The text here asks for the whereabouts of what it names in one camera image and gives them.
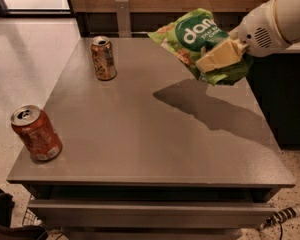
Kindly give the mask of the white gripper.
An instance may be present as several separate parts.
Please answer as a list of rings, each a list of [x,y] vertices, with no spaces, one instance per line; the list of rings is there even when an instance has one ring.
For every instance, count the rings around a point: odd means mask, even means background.
[[[197,68],[207,73],[241,61],[244,53],[266,57],[285,50],[290,43],[280,33],[276,2],[270,0],[249,12],[241,23],[229,32],[231,38],[206,52],[196,61]]]

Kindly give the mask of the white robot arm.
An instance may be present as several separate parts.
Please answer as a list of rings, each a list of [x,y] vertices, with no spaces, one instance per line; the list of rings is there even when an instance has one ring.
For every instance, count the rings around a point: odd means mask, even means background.
[[[300,0],[270,0],[249,12],[229,37],[196,61],[207,73],[238,63],[244,54],[265,57],[300,42]]]

